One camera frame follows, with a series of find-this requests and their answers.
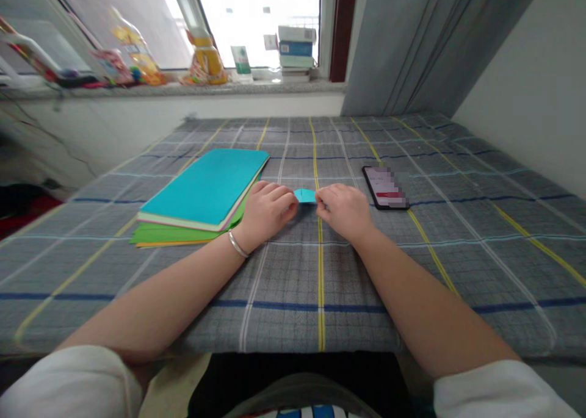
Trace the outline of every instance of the yellow bottle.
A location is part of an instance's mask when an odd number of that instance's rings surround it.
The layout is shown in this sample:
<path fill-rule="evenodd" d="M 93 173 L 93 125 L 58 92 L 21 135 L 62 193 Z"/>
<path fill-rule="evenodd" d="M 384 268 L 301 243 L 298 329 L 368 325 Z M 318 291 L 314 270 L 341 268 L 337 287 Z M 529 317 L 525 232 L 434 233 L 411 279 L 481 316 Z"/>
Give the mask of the yellow bottle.
<path fill-rule="evenodd" d="M 200 66 L 208 74 L 210 84 L 226 84 L 228 75 L 222 64 L 222 58 L 214 47 L 211 35 L 203 28 L 196 27 L 192 35 L 187 31 L 187 38 L 195 46 L 195 57 Z"/>
<path fill-rule="evenodd" d="M 136 64 L 136 67 L 140 69 L 142 79 L 148 85 L 166 84 L 165 75 L 161 73 L 161 69 L 159 69 L 159 66 L 154 61 L 148 50 L 147 43 L 142 38 L 139 30 L 122 18 L 116 8 L 110 7 L 110 14 L 116 22 L 112 33 L 120 44 L 124 46 L 130 58 Z"/>

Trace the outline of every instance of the sleeve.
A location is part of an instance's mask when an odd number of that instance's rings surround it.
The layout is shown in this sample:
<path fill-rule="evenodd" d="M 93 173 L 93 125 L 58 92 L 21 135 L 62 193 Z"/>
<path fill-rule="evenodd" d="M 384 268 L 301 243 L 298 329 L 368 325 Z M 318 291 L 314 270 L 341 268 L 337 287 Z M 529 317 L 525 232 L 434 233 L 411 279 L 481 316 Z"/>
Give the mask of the sleeve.
<path fill-rule="evenodd" d="M 142 389 L 120 357 L 97 346 L 41 359 L 0 398 L 2 418 L 139 415 Z"/>
<path fill-rule="evenodd" d="M 433 390 L 439 418 L 579 418 L 535 371 L 515 360 L 440 378 Z"/>

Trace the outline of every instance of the hand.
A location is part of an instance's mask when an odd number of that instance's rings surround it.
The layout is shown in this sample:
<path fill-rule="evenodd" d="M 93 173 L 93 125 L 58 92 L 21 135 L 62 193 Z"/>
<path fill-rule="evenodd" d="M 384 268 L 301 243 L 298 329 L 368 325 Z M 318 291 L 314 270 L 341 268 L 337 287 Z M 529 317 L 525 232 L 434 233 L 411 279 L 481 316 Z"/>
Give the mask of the hand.
<path fill-rule="evenodd" d="M 250 189 L 242 222 L 232 234 L 238 245 L 250 253 L 279 233 L 295 217 L 298 206 L 299 201 L 288 187 L 259 181 Z"/>
<path fill-rule="evenodd" d="M 316 192 L 318 217 L 354 244 L 376 230 L 366 195 L 343 184 L 333 184 Z"/>

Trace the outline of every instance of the bangle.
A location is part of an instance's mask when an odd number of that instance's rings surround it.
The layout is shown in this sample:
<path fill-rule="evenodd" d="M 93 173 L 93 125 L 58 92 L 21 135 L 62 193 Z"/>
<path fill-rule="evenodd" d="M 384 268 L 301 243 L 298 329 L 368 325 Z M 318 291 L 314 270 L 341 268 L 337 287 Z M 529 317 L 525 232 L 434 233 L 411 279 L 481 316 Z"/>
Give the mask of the bangle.
<path fill-rule="evenodd" d="M 236 249 L 236 251 L 238 253 L 240 253 L 240 255 L 242 255 L 245 258 L 248 258 L 249 257 L 249 255 L 247 255 L 246 252 L 240 248 L 240 246 L 238 245 L 238 243 L 234 239 L 234 235 L 232 235 L 232 229 L 230 229 L 228 231 L 228 238 L 230 239 L 230 242 L 232 243 L 232 245 L 234 246 L 234 248 Z"/>

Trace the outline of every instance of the plaid tablecloth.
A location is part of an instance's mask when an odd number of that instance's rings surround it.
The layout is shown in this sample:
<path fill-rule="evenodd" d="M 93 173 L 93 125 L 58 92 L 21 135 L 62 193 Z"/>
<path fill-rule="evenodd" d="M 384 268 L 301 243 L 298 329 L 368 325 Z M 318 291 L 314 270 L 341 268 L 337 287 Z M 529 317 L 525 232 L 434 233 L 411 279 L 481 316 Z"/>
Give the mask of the plaid tablecloth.
<path fill-rule="evenodd" d="M 50 351 L 196 250 L 128 240 L 141 205 L 213 148 L 268 151 L 262 178 L 293 189 L 340 182 L 369 195 L 364 165 L 408 171 L 411 212 L 371 207 L 376 225 L 523 356 L 586 356 L 586 204 L 433 113 L 184 123 L 0 245 L 0 352 Z M 176 346 L 402 348 L 360 258 L 313 206 L 254 252 Z"/>

